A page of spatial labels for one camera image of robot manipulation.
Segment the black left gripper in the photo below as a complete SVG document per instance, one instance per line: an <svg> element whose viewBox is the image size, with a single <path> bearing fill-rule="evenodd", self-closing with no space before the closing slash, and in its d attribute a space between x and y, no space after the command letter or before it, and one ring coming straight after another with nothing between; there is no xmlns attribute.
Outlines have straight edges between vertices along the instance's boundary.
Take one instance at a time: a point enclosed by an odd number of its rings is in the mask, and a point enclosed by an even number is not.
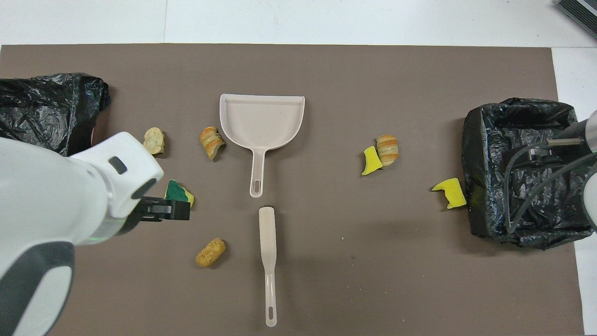
<svg viewBox="0 0 597 336"><path fill-rule="evenodd" d="M141 221L158 223L161 219L183 221L190 219L190 202L167 199L163 201L164 210L160 217L159 213L152 210L152 207L161 205L161 198L143 196L132 213L126 217L125 223L122 226L122 234L124 235L132 231Z"/></svg>

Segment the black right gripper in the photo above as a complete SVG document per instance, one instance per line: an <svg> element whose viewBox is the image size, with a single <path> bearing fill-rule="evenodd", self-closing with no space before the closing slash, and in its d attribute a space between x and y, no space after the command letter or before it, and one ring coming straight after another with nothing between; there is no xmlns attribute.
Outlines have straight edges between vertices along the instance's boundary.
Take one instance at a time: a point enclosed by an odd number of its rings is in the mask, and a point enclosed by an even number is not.
<svg viewBox="0 0 597 336"><path fill-rule="evenodd" d="M565 165L574 159L576 146L536 147L529 151L531 165Z"/></svg>

